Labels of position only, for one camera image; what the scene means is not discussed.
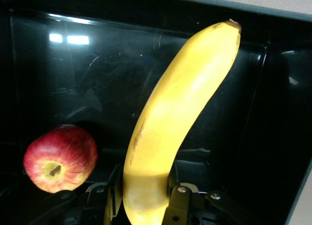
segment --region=banana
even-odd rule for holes
[[[211,25],[180,49],[146,102],[124,163],[123,203],[132,225],[160,225],[168,175],[185,136],[236,58],[240,25]]]

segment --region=apple stem cavity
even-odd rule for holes
[[[54,168],[54,170],[50,171],[50,175],[55,176],[55,174],[57,174],[58,172],[60,172],[60,165]]]

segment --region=banana tip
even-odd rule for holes
[[[238,22],[236,22],[236,21],[234,21],[234,20],[232,20],[232,19],[226,20],[225,22],[226,22],[228,25],[231,25],[231,26],[237,28],[239,33],[242,32],[242,26],[241,26]]]

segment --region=red apple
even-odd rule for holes
[[[74,190],[90,176],[98,160],[92,135],[76,125],[60,125],[33,141],[24,167],[40,189],[55,193]]]

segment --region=black plastic bin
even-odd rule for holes
[[[0,224],[29,224],[49,196],[23,170],[34,139],[84,127],[99,161],[76,194],[108,180],[181,46],[227,19],[242,25],[240,50],[178,152],[178,180],[286,224],[312,159],[312,18],[277,13],[215,0],[0,0]],[[117,212],[112,223],[129,224]]]

